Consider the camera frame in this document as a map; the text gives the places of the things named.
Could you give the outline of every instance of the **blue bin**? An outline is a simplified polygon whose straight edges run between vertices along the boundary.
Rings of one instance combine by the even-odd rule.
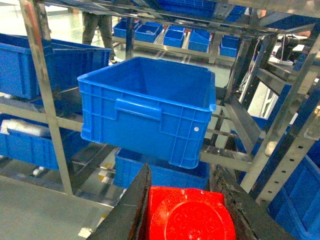
[[[314,143],[307,155],[316,165],[320,166],[320,140]]]
[[[161,23],[156,23],[156,22],[152,22],[152,21],[147,21],[144,25],[154,26],[154,27],[159,28],[158,31],[156,32],[157,36],[161,33],[162,29],[164,28],[164,26],[162,26]]]
[[[78,77],[81,136],[193,169],[211,113],[215,74],[207,68],[135,57]]]
[[[169,26],[168,30],[172,30],[172,31],[179,31],[179,32],[185,32],[185,28],[181,27],[181,26]]]
[[[163,39],[163,44],[167,46],[172,46],[176,48],[181,48],[184,43],[184,32],[183,31],[166,31]]]
[[[170,165],[166,161],[120,149],[115,154],[113,183],[127,189],[145,163],[151,168],[153,186],[204,189],[209,180],[210,166],[206,162],[199,162],[194,169],[185,169]]]
[[[288,30],[288,29],[298,28],[301,26],[309,25],[309,24],[314,24],[317,20],[318,19],[315,17],[300,16],[300,15],[293,14],[281,20],[275,21],[267,25],[267,27]]]
[[[320,169],[306,156],[282,188],[305,230],[320,238]],[[279,217],[282,208],[281,197],[276,196],[270,204],[270,215],[278,219],[281,225],[284,219]]]
[[[206,53],[210,43],[210,33],[203,30],[194,30],[189,39],[189,50]]]
[[[0,114],[0,125],[3,120],[21,119],[41,126],[47,124],[31,121],[7,114]],[[57,158],[51,139],[32,136],[27,133],[8,129],[9,135],[0,133],[0,155],[20,160],[51,170],[58,170]],[[77,152],[85,148],[89,142],[83,140],[79,132],[60,129],[62,144],[67,162]]]
[[[158,0],[164,10],[204,18],[212,18],[216,3],[210,0]]]
[[[234,6],[232,11],[229,13],[229,16],[241,17],[241,15],[245,13],[246,9],[246,6]]]
[[[298,240],[320,239],[320,169],[306,156],[268,207]]]
[[[223,36],[220,43],[220,55],[233,57],[237,56],[239,38],[235,36]]]
[[[90,45],[52,40],[55,78],[52,89],[66,90],[78,86],[77,77],[109,64],[110,50]],[[0,34],[0,92],[25,99],[40,95],[28,39],[25,36]]]
[[[136,22],[134,24],[134,29],[137,29],[139,27],[140,23]],[[119,37],[119,38],[126,38],[127,36],[127,21],[121,20],[117,25],[113,27],[113,36]]]
[[[135,40],[153,43],[158,36],[159,27],[141,25],[135,30]]]
[[[240,18],[240,16],[232,16],[232,15],[229,15],[225,18],[226,21],[228,22],[236,22],[238,19]]]

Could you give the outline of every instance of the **red lid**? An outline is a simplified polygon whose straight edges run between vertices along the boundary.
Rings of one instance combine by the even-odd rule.
[[[221,193],[152,186],[147,239],[235,240],[235,228]]]

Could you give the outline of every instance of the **storage rack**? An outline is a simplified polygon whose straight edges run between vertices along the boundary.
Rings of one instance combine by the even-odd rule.
[[[320,18],[319,5],[309,6],[306,2],[300,0],[281,2],[275,0],[249,0],[245,2],[241,0],[229,0],[228,3],[222,0],[216,1],[216,9],[221,9],[223,6],[226,6],[225,8],[228,9],[225,11],[224,16],[228,14],[228,11],[234,5],[243,6],[244,4],[246,7],[275,11],[271,17],[268,16],[260,21],[252,18],[250,24],[242,24],[225,21],[223,16],[218,18],[216,14],[213,15],[213,18],[208,19],[154,10],[144,0],[139,1],[139,7],[129,3],[111,3],[103,0],[76,0],[75,2],[78,2],[78,4],[75,5],[62,4],[62,2],[55,0],[19,1],[44,108],[29,102],[0,98],[0,112],[49,125],[62,184],[5,169],[0,169],[1,180],[23,185],[26,188],[36,188],[37,190],[50,191],[61,196],[71,197],[72,200],[91,204],[95,208],[111,210],[115,204],[114,200],[105,197],[104,190],[101,191],[101,194],[91,194],[82,191],[81,188],[89,176],[100,167],[100,163],[104,158],[112,151],[112,146],[99,146],[99,149],[95,152],[96,154],[90,160],[85,160],[80,164],[74,162],[74,165],[77,167],[72,168],[66,163],[59,129],[66,128],[78,132],[82,130],[82,117],[75,114],[77,110],[81,109],[81,98],[77,88],[64,92],[52,92],[51,90],[50,76],[47,68],[50,64],[43,51],[44,47],[51,47],[45,2],[57,6],[74,7],[81,10],[99,11],[113,16],[126,17],[126,59],[133,56],[134,19],[166,25],[177,25],[189,29],[204,29],[215,35],[210,44],[210,48],[212,49],[215,49],[219,45],[223,34],[240,37],[241,44],[235,63],[231,69],[227,89],[216,87],[217,101],[221,105],[221,111],[219,114],[212,115],[213,118],[217,118],[217,124],[214,129],[207,130],[213,136],[210,140],[211,144],[203,147],[201,160],[210,164],[220,164],[223,167],[246,172],[241,186],[261,205],[267,206],[272,201],[301,159],[306,155],[309,148],[320,137],[320,99],[318,99],[318,94],[309,92],[314,79],[320,72],[319,65],[316,64],[320,61],[319,21],[316,24],[288,30],[265,27],[266,22],[270,24],[271,22],[279,21],[287,17],[289,13]],[[309,38],[310,41],[306,43],[302,51],[305,58],[301,68],[296,65],[291,71],[288,71],[276,64],[268,63],[278,34],[307,30],[311,30],[312,33]],[[234,93],[239,88],[245,73],[250,67],[257,39],[261,39],[262,36],[264,36],[264,39],[251,70],[251,75],[247,80],[248,84],[243,95],[244,97],[240,102]],[[217,55],[212,54],[212,51],[209,51],[207,57],[211,59],[211,63],[217,59]],[[247,112],[259,82],[267,85],[277,95],[284,96],[282,104],[279,101],[280,105],[274,108],[273,118],[269,118],[264,131],[258,127]],[[64,101],[66,105],[72,106],[71,112],[57,115],[54,99],[59,99]],[[300,111],[299,116],[303,117],[303,119],[295,121],[282,141],[281,146],[276,148],[271,157],[266,156],[265,150],[268,143],[280,141],[298,109]],[[236,134],[221,131],[224,121],[228,121],[228,123],[234,126]],[[227,142],[225,149],[215,147],[215,142],[219,135],[227,136],[229,139],[240,138],[247,153],[229,150],[228,146],[231,141]],[[261,147],[257,154],[253,156],[251,152],[257,143],[261,143]]]

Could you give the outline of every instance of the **trousers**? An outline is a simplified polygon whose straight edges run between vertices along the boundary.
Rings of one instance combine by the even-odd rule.
[[[112,21],[109,15],[97,15],[90,12],[83,12],[84,30],[82,33],[82,43],[91,45],[92,39],[95,36],[96,28],[99,27],[103,45],[106,49],[111,49],[110,59],[113,59],[116,54],[112,44]]]

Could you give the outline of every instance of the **metal frame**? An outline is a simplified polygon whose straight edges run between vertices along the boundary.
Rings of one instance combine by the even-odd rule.
[[[19,0],[21,11],[23,14],[24,23],[26,26],[28,39],[31,47],[32,57],[36,68],[36,74],[39,81],[42,100],[44,107],[32,104],[31,102],[21,102],[18,100],[0,98],[0,112],[10,115],[35,120],[49,125],[54,150],[59,165],[59,173],[61,175],[62,185],[44,180],[41,177],[32,177],[18,172],[12,172],[0,168],[0,179],[11,183],[36,188],[37,190],[50,191],[55,194],[70,198],[71,200],[82,201],[91,204],[95,208],[112,209],[115,204],[113,199],[105,197],[106,189],[102,189],[99,194],[90,194],[82,191],[82,185],[97,169],[100,169],[101,162],[113,150],[112,146],[101,145],[97,148],[97,152],[93,154],[90,160],[81,163],[74,162],[72,167],[66,164],[65,154],[62,147],[60,136],[60,128],[66,128],[74,131],[82,130],[82,117],[75,114],[81,108],[81,99],[77,88],[61,93],[53,93],[50,87],[49,79],[54,71],[48,66],[49,59],[46,58],[43,47],[48,46],[50,49],[51,38],[48,27],[48,19],[43,1],[40,0]],[[267,28],[267,21],[272,21],[272,18],[263,19],[258,25],[252,20],[250,24],[237,22],[227,22],[225,17],[234,7],[233,5],[243,5],[242,0],[221,1],[217,4],[217,9],[213,13],[211,19],[190,16],[186,14],[178,14],[167,12],[159,9],[152,9],[146,5],[144,1],[143,7],[132,6],[129,4],[110,3],[102,0],[83,0],[83,2],[94,3],[92,7],[86,8],[87,11],[99,11],[102,13],[127,17],[127,37],[126,39],[114,37],[113,40],[119,43],[126,43],[126,59],[133,56],[133,46],[145,47],[161,51],[193,55],[209,59],[210,63],[226,61],[233,62],[233,58],[223,57],[217,54],[217,46],[220,43],[223,34],[234,35],[241,37],[241,43],[235,63],[230,74],[230,80],[227,89],[216,88],[217,102],[222,104],[221,111],[218,114],[212,114],[213,118],[218,118],[214,129],[208,129],[207,132],[213,134],[208,145],[204,145],[201,151],[201,160],[214,165],[221,165],[226,168],[235,169],[246,172],[245,178],[241,186],[250,192],[257,202],[269,203],[272,201],[275,194],[279,191],[286,179],[293,172],[299,161],[303,158],[307,149],[315,141],[315,136],[318,137],[319,128],[319,106],[313,106],[313,113],[309,114],[309,118],[305,119],[303,125],[299,128],[292,128],[290,132],[291,139],[287,143],[290,145],[286,152],[276,149],[274,155],[281,156],[274,163],[274,169],[268,173],[267,182],[257,182],[261,173],[263,173],[266,163],[272,161],[272,157],[265,155],[265,149],[270,141],[279,142],[280,138],[286,131],[287,126],[298,110],[299,106],[307,96],[310,86],[314,78],[319,73],[319,67],[313,65],[314,60],[318,60],[318,51],[320,49],[320,36],[317,32],[318,28],[313,29],[313,25],[302,26],[295,29],[279,30]],[[308,6],[301,7],[301,1],[282,1],[276,4],[275,0],[260,0],[246,1],[248,7],[278,10],[286,14],[276,15],[278,19],[284,18],[289,12],[288,4],[290,4],[290,13],[302,14],[310,16]],[[218,9],[223,8],[223,14],[218,13]],[[312,9],[313,17],[320,17],[320,11]],[[143,21],[152,21],[167,25],[178,25],[190,29],[205,29],[214,33],[215,37],[211,40],[209,53],[199,53],[196,51],[187,50],[189,35],[186,35],[185,42],[182,48],[169,47],[162,45],[165,31],[155,41],[156,43],[146,43],[134,40],[134,19]],[[303,54],[307,55],[301,69],[293,69],[287,71],[278,67],[276,64],[268,63],[268,59],[274,44],[277,40],[277,34],[291,33],[293,31],[313,29],[311,41],[306,44]],[[259,54],[255,60],[253,69],[250,70],[254,49],[257,44],[257,39],[264,36]],[[236,98],[237,89],[242,83],[246,73],[250,70],[247,88],[244,98],[241,102]],[[274,91],[277,95],[282,93],[285,85],[292,85],[292,88],[286,97],[279,113],[277,114],[273,124],[267,129],[260,129],[248,114],[247,109],[251,103],[252,97],[257,89],[258,83],[263,82],[267,87]],[[66,102],[66,109],[58,112],[55,109],[54,100],[59,99]],[[230,128],[236,133],[221,131],[224,123],[230,125]],[[240,138],[245,146],[247,153],[237,152],[232,149],[224,149],[216,147],[217,136],[227,136],[229,139]],[[296,161],[289,166],[286,174],[283,176],[282,166],[291,159],[291,155],[295,152],[297,146],[301,146],[304,142],[304,150],[296,156]],[[261,147],[255,156],[252,156],[252,150],[257,143],[261,143]],[[109,169],[110,174],[114,173],[114,169]],[[274,179],[281,175],[281,181]]]

